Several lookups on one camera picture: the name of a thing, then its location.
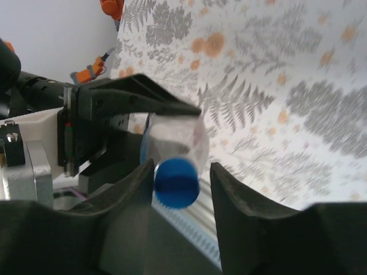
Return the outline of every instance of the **gray fern print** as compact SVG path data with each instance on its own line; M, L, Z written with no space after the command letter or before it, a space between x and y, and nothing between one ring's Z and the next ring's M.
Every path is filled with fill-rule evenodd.
M246 88L246 80L240 81L235 88L238 75L228 81L228 75L215 86L198 90L199 105L203 116L208 115L218 128L229 128L232 132L243 129L248 122L253 123L255 116L265 111L275 100L273 96L252 87Z
M265 68L266 74L289 65L281 57L294 57L298 53L315 53L322 35L312 27L304 26L305 5L295 5L283 15L274 18L270 15L253 16L247 19L241 33L235 37L235 47L249 60L237 61L227 67L245 71L251 68L256 72Z
M125 7L123 14L123 31L128 27L132 32L132 27L138 31L144 27L144 23L148 20L148 15L151 14L157 2L155 0L132 0Z
M230 0L202 0L201 2L204 6L208 6L208 7L212 7L212 6L224 7L230 2Z
M291 64L280 60L279 56L276 56L271 52L265 52L262 56L250 53L246 61L235 60L224 68L224 72L227 74L234 71L243 73L250 68L252 73L256 73L259 68L265 67L266 71L264 75L267 75L274 70L284 68L289 65Z
M122 58L121 52L127 53L129 56L134 56L136 58L142 58L143 52L135 47L133 44L129 43L130 40L125 40L118 38L115 46L115 58L112 63L112 69L118 69L120 67Z
M305 117L305 129L322 137L330 151L367 156L367 86L346 94L327 81L310 88L302 81L290 90L287 106Z
M173 61L176 58L177 53L173 53L170 48L166 47L159 50L150 50L147 55L150 60L155 60L158 64L165 65L166 63Z
M146 42L153 47L170 45L173 38L184 39L193 23L191 12L185 14L182 6L171 9L167 1L155 6L153 21L146 32Z
M309 154L292 152L280 156L272 148L261 147L254 135L235 142L231 154L238 165L224 165L229 172L240 181L272 184L273 192L283 203L297 201L304 187L320 197L331 193L332 166L317 162Z
M156 70L152 78L167 91L180 98L192 99L192 95L197 92L198 73L190 69L166 69L165 63L159 66L161 71Z

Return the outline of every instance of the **metal bracket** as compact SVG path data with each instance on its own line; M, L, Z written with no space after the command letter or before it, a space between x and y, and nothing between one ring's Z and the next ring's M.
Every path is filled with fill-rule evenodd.
M0 126L2 153L5 154L6 166L13 167L25 164L24 148L19 125L14 120L6 120Z

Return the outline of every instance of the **white plastic part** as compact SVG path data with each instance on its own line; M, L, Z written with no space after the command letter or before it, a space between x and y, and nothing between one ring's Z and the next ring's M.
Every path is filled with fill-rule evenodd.
M57 160L57 113L61 109L50 109L11 118L19 125L23 142L42 142L53 180L64 173L64 169L58 166ZM0 125L5 124L6 120L0 120Z

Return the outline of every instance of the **floral fabric backdrop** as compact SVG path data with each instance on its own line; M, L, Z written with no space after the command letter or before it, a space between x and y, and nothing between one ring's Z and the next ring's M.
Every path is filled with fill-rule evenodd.
M200 105L204 182L220 162L295 209L365 200L366 14L364 0L126 0L112 77L142 72Z

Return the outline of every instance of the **blue bottle cap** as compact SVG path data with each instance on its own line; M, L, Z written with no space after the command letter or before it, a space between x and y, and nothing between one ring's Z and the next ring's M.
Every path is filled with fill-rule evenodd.
M184 158L162 162L155 173L154 191L167 207L182 209L190 206L200 192L196 168Z

